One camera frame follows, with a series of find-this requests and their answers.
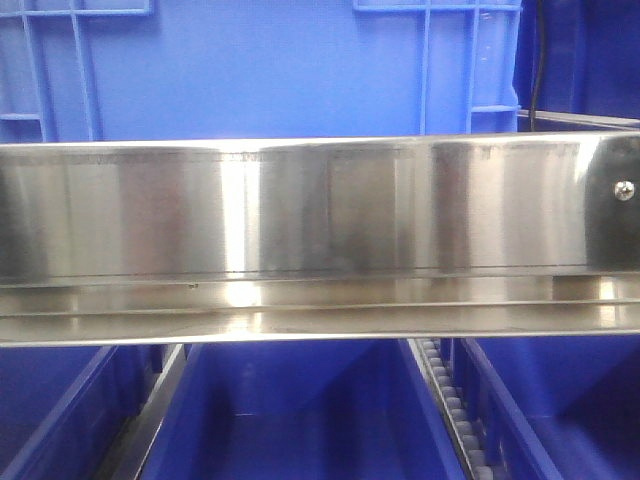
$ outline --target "screw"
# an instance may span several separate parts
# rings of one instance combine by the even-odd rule
[[[621,202],[631,200],[636,193],[636,186],[628,180],[621,180],[613,186],[613,194]]]

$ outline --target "stainless steel shelf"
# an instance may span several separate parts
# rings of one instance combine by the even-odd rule
[[[639,157],[629,132],[3,146],[0,344],[639,332]]]

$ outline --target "blue plastic crate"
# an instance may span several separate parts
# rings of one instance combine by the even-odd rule
[[[121,355],[109,347],[0,351],[3,480],[73,480],[94,472],[132,402]]]
[[[127,345],[119,347],[116,368],[119,383],[129,394],[126,412],[137,415],[147,402],[164,366],[166,345]]]
[[[520,0],[0,2],[0,141],[514,131]]]
[[[488,463],[507,478],[640,478],[640,337],[447,343]]]
[[[142,478],[459,479],[404,341],[196,345]]]

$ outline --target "black cable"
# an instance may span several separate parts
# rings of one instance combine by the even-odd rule
[[[544,21],[544,0],[536,0],[536,26],[538,32],[538,68],[533,82],[531,105],[529,106],[529,130],[531,132],[536,131],[536,111],[547,63],[547,29]]]

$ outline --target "shelf lip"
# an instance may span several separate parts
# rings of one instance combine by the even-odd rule
[[[0,120],[5,121],[40,121],[37,113],[0,113]]]
[[[637,332],[640,273],[0,289],[0,346]]]
[[[602,132],[2,146],[0,344],[640,332],[637,222],[603,175],[639,153]]]
[[[460,11],[500,11],[500,12],[517,12],[522,9],[520,5],[495,5],[495,4],[388,4],[388,5],[363,5],[354,0],[353,9],[357,12],[364,13],[410,13],[410,12],[460,12]]]
[[[0,12],[0,18],[18,17],[125,17],[147,16],[152,12],[149,7],[114,8],[114,9],[68,9],[68,10],[16,10]]]

